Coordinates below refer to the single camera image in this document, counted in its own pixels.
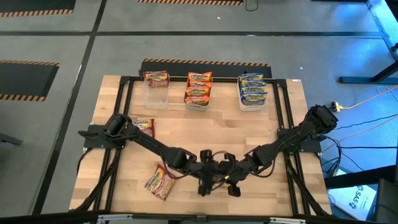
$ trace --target orange noodle package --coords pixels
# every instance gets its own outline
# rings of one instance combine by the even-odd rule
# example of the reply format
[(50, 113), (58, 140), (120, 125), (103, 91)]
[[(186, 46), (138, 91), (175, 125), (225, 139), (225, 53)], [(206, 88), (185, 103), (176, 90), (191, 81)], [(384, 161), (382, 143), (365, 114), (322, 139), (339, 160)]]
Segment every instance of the orange noodle package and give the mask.
[(145, 188), (156, 197), (166, 200), (173, 187), (174, 178), (175, 176), (167, 173), (163, 166), (157, 165), (155, 174), (145, 184)]
[(185, 89), (187, 96), (208, 96), (210, 89), (206, 87), (187, 87)]
[(190, 80), (189, 81), (189, 86), (190, 87), (208, 87), (211, 88), (212, 82), (201, 82), (201, 81), (195, 81), (195, 80)]
[(189, 96), (184, 99), (185, 103), (198, 106), (207, 106), (207, 104), (209, 104), (209, 100), (209, 96)]
[(167, 71), (144, 72), (144, 77), (149, 82), (149, 87), (169, 85), (169, 73)]
[(188, 72), (188, 78), (190, 81), (195, 80), (199, 82), (211, 82), (211, 74), (212, 72), (206, 72), (203, 74)]
[(133, 121), (132, 124), (137, 126), (143, 133), (154, 138), (155, 137), (154, 121), (155, 119), (139, 120), (139, 121)]

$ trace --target plastic bin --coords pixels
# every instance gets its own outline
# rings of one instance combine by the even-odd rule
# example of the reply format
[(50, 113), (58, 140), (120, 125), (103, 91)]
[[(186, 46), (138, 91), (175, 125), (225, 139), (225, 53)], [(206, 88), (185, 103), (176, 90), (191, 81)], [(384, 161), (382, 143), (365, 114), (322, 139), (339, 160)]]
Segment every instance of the plastic bin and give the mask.
[(210, 100), (209, 100), (209, 103), (206, 106), (199, 106), (199, 105), (191, 105), (189, 103), (185, 103), (185, 101), (184, 101), (185, 97), (187, 97), (187, 93), (184, 94), (184, 98), (182, 99), (182, 101), (185, 104), (185, 108), (188, 109), (188, 110), (206, 111), (208, 109), (208, 107), (209, 107)]
[(246, 106), (246, 105), (243, 105), (243, 103), (241, 101), (241, 92), (240, 92), (240, 89), (239, 89), (239, 77), (238, 77), (238, 82), (236, 83), (236, 93), (238, 94), (239, 108), (241, 109), (241, 111), (259, 111), (259, 110), (262, 110), (267, 104), (267, 98), (266, 98), (264, 104), (261, 105), (261, 106)]
[(149, 82), (144, 79), (144, 103), (150, 109), (166, 109), (169, 104), (169, 85), (149, 88)]

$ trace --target wooden tabletop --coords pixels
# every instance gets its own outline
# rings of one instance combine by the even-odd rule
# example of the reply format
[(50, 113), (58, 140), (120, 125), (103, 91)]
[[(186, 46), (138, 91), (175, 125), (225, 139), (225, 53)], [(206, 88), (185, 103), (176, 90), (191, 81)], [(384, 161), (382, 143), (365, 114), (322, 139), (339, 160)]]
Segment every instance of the wooden tabletop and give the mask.
[[(93, 115), (95, 124), (105, 124), (113, 113), (120, 76), (104, 76)], [(178, 146), (195, 153), (203, 149), (228, 151), (238, 160), (261, 144), (277, 139), (278, 128), (272, 85), (267, 85), (267, 105), (262, 111), (239, 109), (235, 83), (214, 83), (209, 109), (206, 112), (186, 110), (183, 94), (186, 83), (170, 82), (169, 106), (166, 110), (147, 110), (142, 99), (143, 82), (134, 82), (129, 116), (132, 119), (155, 119), (156, 139), (168, 146)], [(287, 80), (294, 123), (304, 119), (307, 104), (300, 80)], [(280, 100), (287, 117), (282, 90)], [(320, 162), (312, 153), (301, 153), (305, 183), (318, 203), (330, 213)], [(98, 182), (104, 149), (93, 149), (83, 159), (73, 191), (70, 208), (79, 206)], [(291, 216), (287, 177), (282, 153), (274, 173), (266, 179), (249, 175), (238, 183), (240, 197), (229, 196), (226, 189), (217, 189), (202, 197), (197, 194), (198, 180), (186, 177), (177, 180), (167, 200), (153, 196), (145, 183), (161, 163), (160, 157), (134, 142), (128, 142), (121, 154), (112, 201), (112, 212), (168, 213), (207, 215), (278, 215)], [(107, 186), (100, 208), (104, 208)], [(300, 192), (296, 186), (299, 211), (303, 213)]]

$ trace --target snack bag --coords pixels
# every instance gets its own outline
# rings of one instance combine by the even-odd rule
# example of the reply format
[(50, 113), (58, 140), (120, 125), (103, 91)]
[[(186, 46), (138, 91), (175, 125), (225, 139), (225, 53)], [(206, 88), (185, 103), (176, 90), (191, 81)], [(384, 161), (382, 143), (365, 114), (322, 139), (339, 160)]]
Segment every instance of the snack bag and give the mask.
[(211, 82), (211, 74), (212, 72), (206, 72), (203, 74), (188, 72), (188, 78), (190, 81)]
[(200, 81), (195, 81), (195, 80), (191, 80), (189, 81), (189, 86), (190, 87), (208, 87), (211, 88), (212, 86), (212, 82), (200, 82)]
[(144, 77), (148, 80), (149, 87), (169, 85), (169, 73), (167, 71), (144, 72)]
[(140, 121), (133, 121), (132, 124), (137, 126), (143, 133), (154, 138), (155, 137), (154, 121), (155, 119), (140, 120)]
[(173, 178), (173, 174), (168, 175), (163, 166), (157, 165), (155, 174), (145, 184), (145, 188), (156, 197), (166, 200), (174, 184)]
[(263, 73), (246, 73), (239, 76), (239, 81), (242, 80), (262, 80)]
[(267, 93), (241, 94), (242, 104), (245, 106), (261, 106), (266, 102)]
[(246, 86), (241, 88), (241, 93), (264, 93), (266, 86)]
[(210, 89), (206, 87), (187, 87), (185, 89), (187, 96), (208, 96)]
[(241, 86), (265, 86), (267, 83), (260, 80), (242, 80)]
[(184, 99), (185, 103), (190, 103), (192, 105), (206, 106), (209, 103), (209, 96), (191, 96)]

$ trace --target concrete floor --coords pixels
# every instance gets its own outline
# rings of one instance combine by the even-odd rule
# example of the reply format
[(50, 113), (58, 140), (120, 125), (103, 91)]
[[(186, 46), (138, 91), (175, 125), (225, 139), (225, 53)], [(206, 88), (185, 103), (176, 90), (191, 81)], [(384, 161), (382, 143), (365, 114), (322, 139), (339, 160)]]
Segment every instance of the concrete floor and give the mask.
[[(373, 1), (378, 10), (382, 10), (384, 1)], [(72, 15), (51, 16), (51, 19), (49, 16), (0, 18), (0, 31), (90, 31), (100, 2), (80, 0)], [(398, 27), (393, 22), (386, 24), (389, 30)], [(378, 32), (371, 13), (363, 3), (308, 0), (260, 1), (256, 12), (246, 12), (242, 6), (108, 0), (99, 27), (99, 31), (189, 30)], [(392, 31), (388, 32), (391, 39), (398, 38), (392, 35)], [(0, 217), (30, 213), (87, 41), (86, 36), (0, 37), (1, 59), (60, 62), (60, 70), (45, 102), (0, 101), (0, 132), (24, 140), (19, 147), (0, 144)], [(370, 77), (394, 61), (379, 37), (97, 37), (45, 201), (44, 213), (68, 210), (76, 164), (83, 145), (77, 131), (86, 129), (91, 121), (102, 76), (137, 75), (142, 59), (151, 57), (266, 62), (271, 64), (274, 78), (302, 79), (308, 106), (329, 104), (331, 101), (349, 106), (377, 94), (377, 85), (342, 85), (336, 79), (343, 75)], [(339, 125), (345, 126), (395, 114), (397, 108), (398, 101), (390, 94), (343, 111), (337, 117)], [(330, 136), (341, 139), (372, 125), (333, 131)], [(396, 146), (397, 125), (398, 119), (341, 144)], [(330, 142), (322, 143), (324, 149), (329, 145)], [(346, 149), (345, 152), (363, 169), (391, 165), (396, 155), (395, 149)], [(330, 149), (322, 158), (331, 159), (336, 155), (336, 149)], [(347, 158), (343, 158), (341, 167), (352, 172), (359, 171)]]

